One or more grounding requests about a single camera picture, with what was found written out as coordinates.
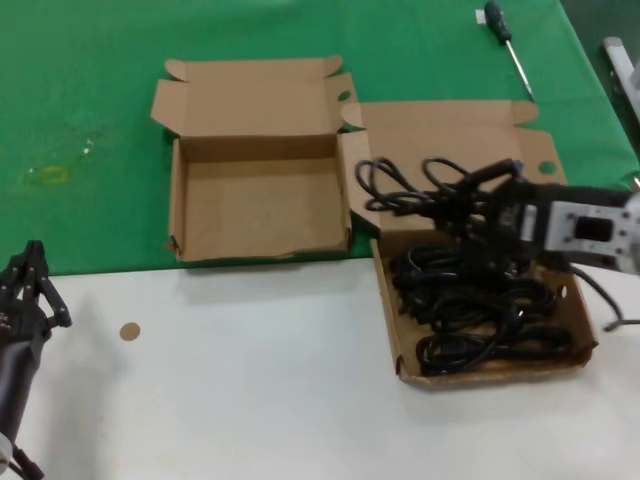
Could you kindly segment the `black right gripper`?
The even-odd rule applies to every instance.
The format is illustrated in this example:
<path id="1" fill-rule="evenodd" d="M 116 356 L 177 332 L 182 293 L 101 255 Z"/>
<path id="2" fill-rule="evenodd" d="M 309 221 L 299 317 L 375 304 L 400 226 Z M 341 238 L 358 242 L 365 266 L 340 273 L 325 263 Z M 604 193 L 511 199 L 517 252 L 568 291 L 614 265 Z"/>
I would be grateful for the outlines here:
<path id="1" fill-rule="evenodd" d="M 473 171 L 468 186 L 479 186 L 496 178 L 522 176 L 523 163 L 504 159 Z M 546 235 L 545 184 L 509 180 L 494 191 L 492 218 L 477 215 L 457 219 L 457 235 L 464 255 L 474 264 L 498 270 L 503 266 L 501 236 Z"/>

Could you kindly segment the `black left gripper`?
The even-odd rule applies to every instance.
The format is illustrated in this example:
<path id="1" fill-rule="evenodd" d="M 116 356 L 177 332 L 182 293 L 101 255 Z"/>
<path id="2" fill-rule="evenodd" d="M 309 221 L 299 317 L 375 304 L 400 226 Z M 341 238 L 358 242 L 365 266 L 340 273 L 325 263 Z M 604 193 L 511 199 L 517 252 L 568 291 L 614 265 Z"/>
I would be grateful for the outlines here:
<path id="1" fill-rule="evenodd" d="M 53 311 L 48 317 L 37 303 L 13 299 L 24 286 L 30 268 L 35 275 L 34 290 L 42 295 Z M 46 342 L 51 327 L 68 328 L 72 319 L 67 305 L 49 276 L 44 245 L 39 240 L 28 241 L 23 252 L 13 255 L 1 272 L 1 347 L 20 342 Z"/>

